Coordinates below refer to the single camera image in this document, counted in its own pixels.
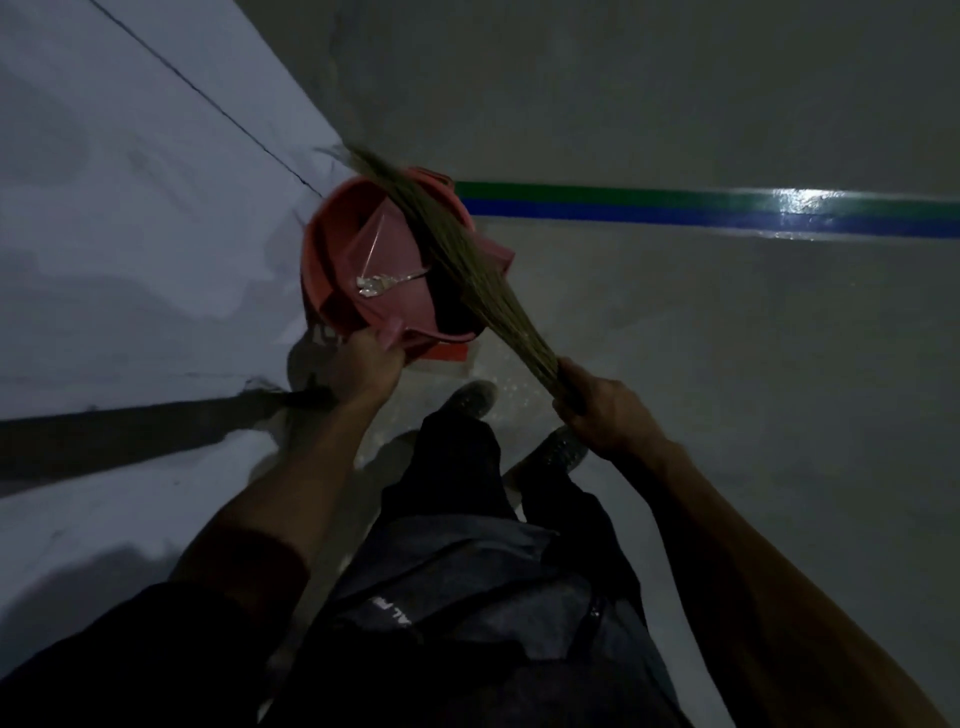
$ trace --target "shoe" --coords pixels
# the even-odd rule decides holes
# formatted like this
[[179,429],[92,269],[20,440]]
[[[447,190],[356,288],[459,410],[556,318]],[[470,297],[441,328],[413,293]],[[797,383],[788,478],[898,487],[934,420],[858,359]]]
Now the shoe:
[[587,457],[587,446],[566,425],[557,427],[522,460],[522,465],[540,464],[569,473]]
[[491,381],[476,379],[465,384],[444,402],[441,411],[453,410],[462,415],[479,420],[493,409],[496,402],[497,388]]

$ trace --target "white wall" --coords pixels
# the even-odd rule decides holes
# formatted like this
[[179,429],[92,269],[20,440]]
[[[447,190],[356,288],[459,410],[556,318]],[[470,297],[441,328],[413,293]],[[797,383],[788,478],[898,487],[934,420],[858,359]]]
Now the white wall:
[[[0,0],[0,420],[286,385],[298,176],[344,174],[229,0],[106,7],[296,175],[90,0]],[[162,578],[273,449],[238,431],[0,498],[0,674]]]

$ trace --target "black sleeve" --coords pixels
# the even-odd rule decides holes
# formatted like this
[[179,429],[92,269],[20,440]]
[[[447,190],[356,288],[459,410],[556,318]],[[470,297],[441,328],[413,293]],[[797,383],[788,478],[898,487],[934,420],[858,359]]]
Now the black sleeve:
[[0,711],[8,726],[254,725],[258,639],[235,601],[160,584],[18,667],[0,682]]

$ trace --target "broom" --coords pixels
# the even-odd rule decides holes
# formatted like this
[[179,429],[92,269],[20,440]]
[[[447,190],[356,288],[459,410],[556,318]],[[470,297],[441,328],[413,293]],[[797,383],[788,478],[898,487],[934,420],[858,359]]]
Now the broom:
[[530,321],[506,278],[493,268],[449,210],[419,184],[363,147],[347,145],[349,165],[386,191],[407,219],[421,249],[440,263],[477,319],[510,347],[547,392],[574,411],[580,393],[561,376],[557,355]]

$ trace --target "person's right arm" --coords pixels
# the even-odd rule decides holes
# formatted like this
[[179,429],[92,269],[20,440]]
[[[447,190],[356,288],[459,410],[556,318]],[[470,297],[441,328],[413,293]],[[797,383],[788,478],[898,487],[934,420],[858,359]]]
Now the person's right arm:
[[650,504],[707,668],[740,726],[947,726],[893,659],[760,536],[622,382],[561,369],[554,402]]

